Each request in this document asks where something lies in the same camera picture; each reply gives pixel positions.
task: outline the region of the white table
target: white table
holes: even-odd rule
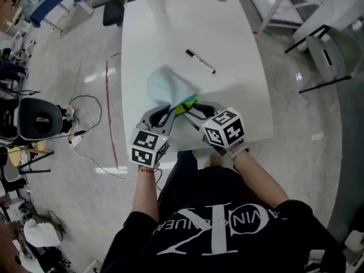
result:
[[[121,55],[123,120],[127,144],[143,113],[156,105],[147,78],[163,64],[185,78],[200,101],[232,106],[241,114],[247,142],[274,136],[266,77],[239,0],[165,0],[169,23],[156,23],[146,0],[125,8]],[[212,75],[186,49],[216,69]],[[176,118],[170,151],[207,147],[185,118]]]

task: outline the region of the towel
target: towel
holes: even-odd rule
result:
[[[161,66],[149,75],[148,96],[158,105],[169,105],[180,115],[197,101],[197,94],[169,67]]]

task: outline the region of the white cube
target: white cube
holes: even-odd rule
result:
[[[231,147],[244,136],[243,119],[232,107],[205,121],[202,127],[209,143],[219,147]]]
[[[135,128],[129,143],[129,161],[154,168],[167,152],[169,137]]]

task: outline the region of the power strip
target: power strip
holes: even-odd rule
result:
[[[79,136],[75,136],[72,140],[71,140],[71,149],[74,149],[82,140],[84,139],[84,137],[82,135]]]

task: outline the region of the blue table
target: blue table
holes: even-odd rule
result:
[[[33,26],[38,28],[40,27],[40,23],[44,21],[51,25],[53,28],[62,32],[61,28],[46,19],[47,14],[51,12],[56,6],[61,6],[68,11],[68,9],[61,4],[62,1],[63,0],[39,0],[30,15],[30,21],[32,22]],[[86,4],[84,0],[74,1],[77,2],[88,14],[93,14],[93,10]]]

